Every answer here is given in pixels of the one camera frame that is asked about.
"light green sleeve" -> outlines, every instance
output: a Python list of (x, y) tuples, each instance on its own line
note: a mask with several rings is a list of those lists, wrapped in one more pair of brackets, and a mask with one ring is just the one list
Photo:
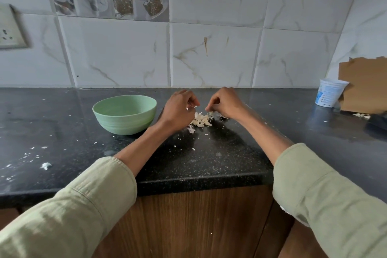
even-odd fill
[(311, 227), (330, 258), (387, 257), (387, 204), (341, 176), (305, 144), (293, 145), (278, 158), (273, 196)]
[(90, 257), (136, 196), (130, 169), (116, 158), (100, 158), (0, 231), (0, 257)]

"black granite countertop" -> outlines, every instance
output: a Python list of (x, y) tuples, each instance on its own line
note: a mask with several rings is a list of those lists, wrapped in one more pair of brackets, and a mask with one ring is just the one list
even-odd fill
[[(0, 89), (0, 207), (28, 206), (53, 196), (97, 158), (139, 135), (105, 131), (91, 107), (111, 96), (141, 94), (157, 113), (175, 89)], [(194, 89), (204, 111), (214, 89)], [(294, 142), (387, 202), (387, 135), (364, 119), (314, 104), (315, 89), (238, 89), (244, 102)], [(138, 195), (272, 184), (273, 167), (234, 120), (170, 137), (137, 176)], [(41, 164), (52, 166), (45, 171)]]

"bowl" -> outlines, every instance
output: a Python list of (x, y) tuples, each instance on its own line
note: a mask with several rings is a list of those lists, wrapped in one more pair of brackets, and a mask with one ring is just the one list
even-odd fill
[(94, 104), (99, 124), (117, 135), (132, 135), (148, 128), (156, 114), (157, 101), (143, 95), (122, 95)]

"brown wood panel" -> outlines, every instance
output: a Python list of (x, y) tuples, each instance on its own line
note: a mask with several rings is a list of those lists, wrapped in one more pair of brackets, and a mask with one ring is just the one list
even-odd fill
[(268, 186), (141, 197), (94, 257), (252, 258), (272, 201)]
[(293, 216), (273, 201), (254, 258), (277, 258), (293, 223)]
[(16, 209), (1, 209), (0, 210), (0, 231), (7, 226), (11, 221), (19, 216)]
[(278, 258), (328, 258), (312, 230), (295, 221)]

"electrical socket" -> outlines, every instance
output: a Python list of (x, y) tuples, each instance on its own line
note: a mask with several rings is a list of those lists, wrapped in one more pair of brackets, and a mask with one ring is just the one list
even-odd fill
[(9, 4), (0, 4), (0, 48), (27, 47)]

